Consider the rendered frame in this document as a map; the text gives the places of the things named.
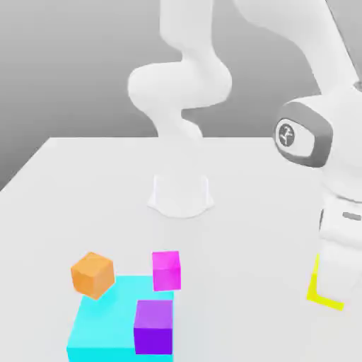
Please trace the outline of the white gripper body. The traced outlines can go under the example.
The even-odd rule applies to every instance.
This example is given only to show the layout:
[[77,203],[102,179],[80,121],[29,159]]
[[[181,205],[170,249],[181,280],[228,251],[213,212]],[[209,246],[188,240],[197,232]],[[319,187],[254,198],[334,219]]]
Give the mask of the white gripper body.
[[326,198],[320,236],[325,240],[362,249],[362,202],[339,197]]

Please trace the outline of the small yellow cube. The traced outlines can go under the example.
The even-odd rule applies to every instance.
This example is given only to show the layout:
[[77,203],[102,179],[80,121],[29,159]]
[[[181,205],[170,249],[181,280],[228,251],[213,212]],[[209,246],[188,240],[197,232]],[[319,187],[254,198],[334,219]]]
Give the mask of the small yellow cube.
[[342,311],[344,309],[344,304],[342,302],[338,302],[338,301],[335,301],[335,300],[332,300],[329,298],[325,298],[323,296],[320,296],[317,293],[317,273],[318,273],[318,269],[319,269],[319,261],[320,261],[320,255],[316,254],[315,263],[314,263],[313,271],[311,274],[306,299],[308,301],[326,306],[328,308]]

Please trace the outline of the small magenta cube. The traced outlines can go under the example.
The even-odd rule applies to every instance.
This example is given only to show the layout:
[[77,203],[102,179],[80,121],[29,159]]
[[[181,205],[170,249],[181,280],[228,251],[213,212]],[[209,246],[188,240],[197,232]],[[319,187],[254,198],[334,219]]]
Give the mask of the small magenta cube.
[[153,290],[181,289],[181,265],[178,251],[152,252]]

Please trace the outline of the small purple cube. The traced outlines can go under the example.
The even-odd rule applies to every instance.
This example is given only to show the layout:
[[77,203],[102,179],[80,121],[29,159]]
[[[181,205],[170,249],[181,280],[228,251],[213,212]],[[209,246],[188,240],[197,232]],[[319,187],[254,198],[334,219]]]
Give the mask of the small purple cube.
[[138,300],[134,318],[137,355],[173,354],[173,301]]

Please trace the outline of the small orange cube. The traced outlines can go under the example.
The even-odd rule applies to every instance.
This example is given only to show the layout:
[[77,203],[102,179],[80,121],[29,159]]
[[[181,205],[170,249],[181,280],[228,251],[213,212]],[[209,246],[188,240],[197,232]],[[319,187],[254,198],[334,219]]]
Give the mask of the small orange cube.
[[71,277],[76,291],[98,300],[115,283],[113,261],[89,252],[71,267]]

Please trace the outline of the large cyan box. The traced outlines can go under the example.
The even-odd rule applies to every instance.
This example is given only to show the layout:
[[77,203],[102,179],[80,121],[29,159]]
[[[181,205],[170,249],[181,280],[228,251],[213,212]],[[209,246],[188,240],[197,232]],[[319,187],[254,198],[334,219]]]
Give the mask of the large cyan box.
[[173,362],[172,355],[137,355],[134,318],[138,300],[172,300],[153,290],[151,276],[118,276],[98,300],[82,297],[66,346],[69,362]]

